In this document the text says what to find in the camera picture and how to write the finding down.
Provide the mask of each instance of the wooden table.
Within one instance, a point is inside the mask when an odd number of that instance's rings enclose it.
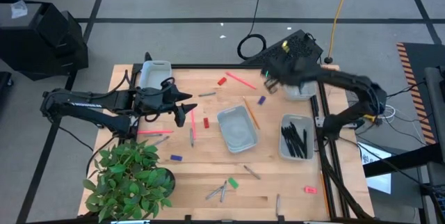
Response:
[[[114,88],[122,79],[124,71],[131,72],[131,69],[132,65],[115,65],[109,88]],[[284,215],[287,221],[329,220],[323,196],[318,153],[312,160],[295,162],[283,160],[278,152],[282,116],[285,113],[293,113],[312,117],[310,102],[288,102],[281,89],[274,95],[269,95],[263,86],[264,81],[260,78],[258,70],[230,70],[256,86],[256,90],[227,77],[225,71],[173,70],[178,89],[194,95],[184,103],[198,103],[194,109],[197,132],[195,147],[191,147],[189,138],[190,114],[187,115],[186,123],[182,128],[176,127],[174,116],[168,114],[161,115],[153,123],[140,121],[139,130],[171,129],[175,131],[170,135],[169,140],[157,146],[160,156],[159,166],[168,168],[174,173],[176,188],[170,196],[173,207],[164,208],[156,218],[183,220],[185,215],[190,214],[193,220],[274,221],[277,220],[275,201],[279,193],[281,195],[280,215]],[[219,86],[217,82],[222,77],[227,77],[227,82]],[[344,90],[332,86],[326,86],[325,89],[331,113],[339,113],[348,106]],[[216,95],[197,96],[212,91],[216,91]],[[257,102],[262,95],[266,96],[266,101],[260,106]],[[261,128],[259,143],[242,153],[232,154],[227,149],[220,133],[216,114],[233,106],[244,105],[242,96],[249,101]],[[204,118],[209,119],[210,128],[208,129],[204,128]],[[356,141],[353,130],[345,129],[341,132],[341,136]],[[107,129],[100,129],[95,150],[110,137],[111,133]],[[161,137],[151,137],[148,143],[154,143],[159,138]],[[146,139],[144,136],[139,136],[138,142]],[[344,184],[363,209],[373,215],[358,148],[352,143],[337,141],[337,150]],[[171,161],[171,154],[180,155],[183,160]],[[243,165],[248,165],[260,174],[261,180],[249,174]],[[219,195],[205,200],[206,195],[223,185],[229,177],[233,177],[239,183],[239,187],[233,189],[228,185],[223,203],[219,201]],[[318,193],[305,193],[303,190],[305,186],[316,187]],[[340,216],[338,191],[333,183],[332,189],[336,200],[337,216]],[[84,202],[90,192],[88,190],[83,192],[79,214],[88,212]]]

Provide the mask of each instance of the blue eraser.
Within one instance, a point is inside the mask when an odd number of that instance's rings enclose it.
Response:
[[[170,157],[171,160],[173,161],[182,161],[182,157],[179,155],[173,155]]]
[[[266,100],[266,97],[261,96],[261,98],[259,98],[258,104],[262,105],[265,100]]]

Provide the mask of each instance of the plastic container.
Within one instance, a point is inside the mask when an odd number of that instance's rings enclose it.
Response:
[[[316,83],[314,81],[304,83],[301,89],[297,86],[283,86],[283,89],[286,93],[286,99],[290,101],[305,101],[316,94]]]
[[[284,136],[281,134],[282,127],[288,127],[291,122],[295,125],[298,135],[303,138],[303,129],[307,132],[307,158],[303,159],[300,157],[292,157],[289,149],[287,147]],[[293,160],[293,161],[306,161],[314,158],[314,123],[313,120],[306,116],[285,114],[280,125],[280,156],[283,159]]]
[[[236,154],[258,143],[257,133],[244,106],[226,109],[216,117],[230,152]]]
[[[145,61],[140,71],[141,88],[161,89],[161,82],[172,76],[172,65],[168,61]]]

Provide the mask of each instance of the gray floor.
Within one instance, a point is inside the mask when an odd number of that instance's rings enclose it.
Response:
[[[95,0],[49,1],[60,10],[69,10],[78,18],[89,18]],[[179,18],[179,17],[251,17],[256,0],[103,0],[98,18]],[[422,0],[431,18],[445,19],[445,0]],[[261,0],[259,17],[333,18],[339,0]],[[345,0],[342,18],[421,18],[413,0]],[[331,24],[256,24],[273,44],[293,31],[310,32],[327,52]],[[445,25],[435,25],[445,40]],[[79,71],[73,90],[104,92],[113,65],[141,63],[149,51],[156,60],[172,63],[240,63],[236,46],[249,31],[244,23],[194,24],[94,24],[88,46],[90,67]],[[432,43],[422,24],[340,24],[334,42],[334,62],[347,72],[364,74],[378,82],[388,93],[407,86],[397,42]],[[261,47],[254,40],[243,46],[245,55],[253,55]],[[10,68],[0,61],[0,70]],[[35,166],[49,131],[49,123],[41,116],[39,106],[43,91],[63,87],[65,77],[32,82],[13,72],[15,86],[4,102],[0,114],[0,162],[4,172],[0,181],[0,216],[2,223],[17,219]],[[409,94],[389,100],[390,105],[410,118],[416,116]],[[63,119],[62,126],[92,145],[97,130],[92,124]],[[410,123],[395,120],[395,128],[417,135]],[[364,134],[377,144],[413,150],[420,147],[383,125]],[[59,131],[28,221],[73,218],[79,207],[85,167],[91,153],[70,136]],[[412,221],[415,209],[389,204],[371,196],[377,217],[388,221]]]

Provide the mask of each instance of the green eraser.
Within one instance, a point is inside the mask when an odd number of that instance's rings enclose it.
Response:
[[[234,187],[234,189],[237,189],[239,186],[236,180],[234,180],[232,177],[229,178],[229,183]]]

